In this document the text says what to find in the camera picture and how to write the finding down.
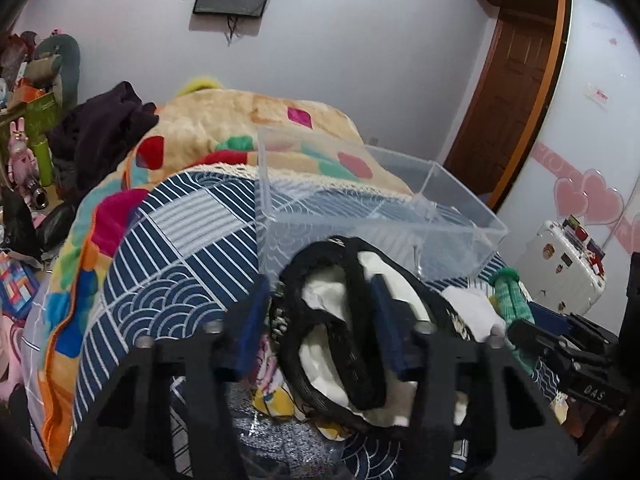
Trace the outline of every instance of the black plastic bag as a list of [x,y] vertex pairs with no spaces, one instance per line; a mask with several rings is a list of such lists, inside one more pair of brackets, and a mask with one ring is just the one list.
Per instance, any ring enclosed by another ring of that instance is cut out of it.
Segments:
[[44,253],[66,240],[75,218],[76,206],[71,202],[63,202],[47,215],[36,229],[38,243]]
[[38,244],[29,207],[19,193],[4,186],[2,187],[2,205],[4,206],[2,248],[10,250],[9,256],[12,258],[41,268],[42,250]]

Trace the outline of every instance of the white cloth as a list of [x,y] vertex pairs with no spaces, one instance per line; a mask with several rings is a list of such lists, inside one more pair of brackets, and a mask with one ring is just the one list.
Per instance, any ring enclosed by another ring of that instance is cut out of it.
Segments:
[[[361,252],[358,259],[364,267],[367,281],[375,274],[382,274],[393,298],[409,303],[417,319],[429,320],[427,310],[420,297],[399,272],[388,266],[376,253]],[[344,283],[344,271],[340,267],[331,267],[316,272],[306,282],[302,298],[309,307],[326,310],[350,326],[351,319],[346,303]],[[315,389],[339,406],[361,416],[370,424],[384,428],[409,425],[417,384],[403,383],[391,370],[387,369],[385,371],[385,405],[375,410],[360,412],[350,403],[344,391],[344,386],[332,360],[324,326],[315,327],[304,339],[300,347],[300,362]],[[460,425],[465,415],[466,396],[457,392],[454,423]]]
[[482,290],[448,286],[441,295],[465,321],[476,341],[484,341],[494,327],[500,334],[505,333],[504,320],[496,314]]

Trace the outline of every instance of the stuffed toy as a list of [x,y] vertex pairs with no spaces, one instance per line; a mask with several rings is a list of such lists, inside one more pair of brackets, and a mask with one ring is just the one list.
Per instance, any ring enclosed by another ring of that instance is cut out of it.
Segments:
[[16,126],[15,121],[10,125],[11,136],[9,137],[9,164],[8,173],[9,180],[13,182],[18,192],[25,198],[25,202],[30,202],[30,196],[27,192],[27,184],[32,180],[38,180],[38,164],[33,152],[28,148],[28,138],[24,134],[24,118],[18,120]]
[[65,112],[68,112],[78,104],[78,80],[80,78],[80,47],[78,42],[68,34],[55,34],[36,47],[33,53],[34,61],[31,64],[48,57],[54,58],[50,60],[49,67],[55,74],[53,94],[56,102]]

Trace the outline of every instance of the green knitted item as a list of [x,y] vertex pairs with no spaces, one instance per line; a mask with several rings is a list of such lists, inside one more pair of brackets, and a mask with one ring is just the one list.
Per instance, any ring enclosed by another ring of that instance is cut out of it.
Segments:
[[[494,272],[489,278],[489,285],[495,288],[495,298],[498,303],[498,314],[504,319],[507,328],[516,319],[524,319],[535,324],[531,309],[524,299],[520,290],[520,276],[516,269],[504,267]],[[530,374],[531,365],[520,352],[514,349],[513,344],[507,340],[509,348],[513,351],[514,357],[522,364],[524,369]]]

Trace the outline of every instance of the dark clothing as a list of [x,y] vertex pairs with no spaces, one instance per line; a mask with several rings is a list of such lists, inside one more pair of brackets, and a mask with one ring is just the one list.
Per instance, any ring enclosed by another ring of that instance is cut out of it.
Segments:
[[143,105],[129,82],[71,110],[47,133],[65,199],[79,203],[112,173],[158,124],[153,103]]

